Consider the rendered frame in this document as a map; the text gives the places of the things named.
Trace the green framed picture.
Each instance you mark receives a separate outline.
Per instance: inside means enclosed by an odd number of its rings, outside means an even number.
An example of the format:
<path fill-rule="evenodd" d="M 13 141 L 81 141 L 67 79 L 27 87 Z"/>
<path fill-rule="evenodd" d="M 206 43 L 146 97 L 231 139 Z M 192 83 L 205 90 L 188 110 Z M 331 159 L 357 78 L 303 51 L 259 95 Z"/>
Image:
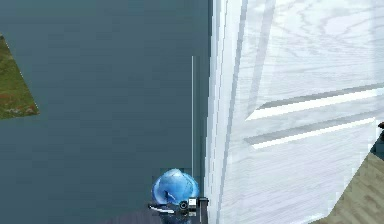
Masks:
<path fill-rule="evenodd" d="M 0 33 L 0 120 L 39 114 L 7 41 Z"/>

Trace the white room door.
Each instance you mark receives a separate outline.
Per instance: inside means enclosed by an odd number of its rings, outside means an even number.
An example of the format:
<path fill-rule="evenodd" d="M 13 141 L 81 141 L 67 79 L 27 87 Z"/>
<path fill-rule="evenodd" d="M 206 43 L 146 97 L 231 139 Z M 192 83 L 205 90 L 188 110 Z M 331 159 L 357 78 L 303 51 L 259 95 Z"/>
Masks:
<path fill-rule="evenodd" d="M 326 217 L 384 120 L 384 0 L 213 0 L 209 224 Z"/>

